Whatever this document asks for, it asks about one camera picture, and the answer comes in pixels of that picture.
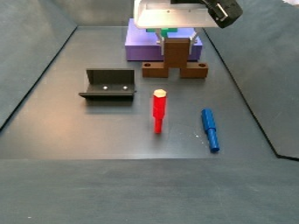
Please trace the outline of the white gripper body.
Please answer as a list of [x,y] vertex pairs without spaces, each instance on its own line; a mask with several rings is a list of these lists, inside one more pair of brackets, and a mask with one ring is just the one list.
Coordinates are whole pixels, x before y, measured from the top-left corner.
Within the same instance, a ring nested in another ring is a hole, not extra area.
[[204,5],[170,4],[170,0],[134,0],[133,19],[136,27],[145,29],[217,26]]

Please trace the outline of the silver gripper finger with screw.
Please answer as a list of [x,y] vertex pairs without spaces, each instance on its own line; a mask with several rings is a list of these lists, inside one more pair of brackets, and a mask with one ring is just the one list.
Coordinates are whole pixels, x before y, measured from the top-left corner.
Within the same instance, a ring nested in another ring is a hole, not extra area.
[[162,36],[162,29],[161,28],[154,29],[154,36],[157,38],[156,43],[158,44],[158,46],[161,48],[161,55],[164,55],[164,36]]

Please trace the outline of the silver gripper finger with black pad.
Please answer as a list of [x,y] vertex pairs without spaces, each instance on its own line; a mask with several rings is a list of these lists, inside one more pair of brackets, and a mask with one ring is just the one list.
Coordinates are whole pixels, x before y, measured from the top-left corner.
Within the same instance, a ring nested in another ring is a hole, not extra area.
[[200,27],[192,28],[192,35],[189,36],[189,54],[192,54],[192,46],[196,43],[196,39],[198,37]]

